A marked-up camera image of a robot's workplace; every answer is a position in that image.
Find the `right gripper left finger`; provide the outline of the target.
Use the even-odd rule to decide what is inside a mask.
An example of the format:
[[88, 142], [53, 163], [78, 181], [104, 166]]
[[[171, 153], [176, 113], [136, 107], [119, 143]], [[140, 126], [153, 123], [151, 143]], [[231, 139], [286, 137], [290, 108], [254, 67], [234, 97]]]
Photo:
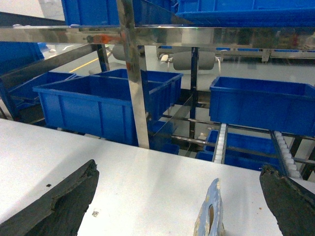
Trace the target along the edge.
[[75, 236], [93, 201], [99, 171], [86, 162], [39, 199], [0, 225], [2, 236]]

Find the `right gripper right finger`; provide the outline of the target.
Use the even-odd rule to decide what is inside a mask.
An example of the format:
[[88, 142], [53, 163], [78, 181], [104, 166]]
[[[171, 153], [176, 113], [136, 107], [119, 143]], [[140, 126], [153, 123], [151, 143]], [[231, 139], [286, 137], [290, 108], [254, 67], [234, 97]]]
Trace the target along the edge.
[[259, 176], [266, 204], [284, 236], [315, 234], [315, 195], [270, 165]]

